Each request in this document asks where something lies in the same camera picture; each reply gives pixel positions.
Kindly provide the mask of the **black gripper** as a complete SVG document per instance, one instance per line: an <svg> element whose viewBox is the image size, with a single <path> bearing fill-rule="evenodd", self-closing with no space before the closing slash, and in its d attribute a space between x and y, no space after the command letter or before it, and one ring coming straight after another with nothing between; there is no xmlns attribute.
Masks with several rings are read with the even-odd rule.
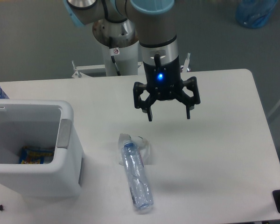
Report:
<svg viewBox="0 0 280 224"><path fill-rule="evenodd" d="M177 57L169 63L161 63L161 56L154 55L152 65L144 64L147 84L135 82L133 86L134 107L141 109L147 114L148 120L152 121L153 115L151 106L157 101L176 99L186 106L187 119L190 119L190 110L193 110L195 105L200 104L200 95L198 90L197 78L190 77L182 81L180 73L180 62ZM193 93L190 97L183 88ZM144 91L149 93L146 100L141 99L141 94Z"/></svg>

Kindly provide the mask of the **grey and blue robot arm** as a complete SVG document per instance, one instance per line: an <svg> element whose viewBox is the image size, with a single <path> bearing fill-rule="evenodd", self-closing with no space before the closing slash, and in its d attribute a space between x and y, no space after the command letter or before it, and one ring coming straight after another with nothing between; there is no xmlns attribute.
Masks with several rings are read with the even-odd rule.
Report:
<svg viewBox="0 0 280 224"><path fill-rule="evenodd" d="M135 82L134 106L147 113L152 120L151 106L157 100L176 99L190 110L200 104L196 77L181 78L173 0L66 0L64 5L73 22L84 26L99 20L111 25L132 25L127 32L107 37L115 48L115 41L123 37L138 37L147 83Z"/></svg>

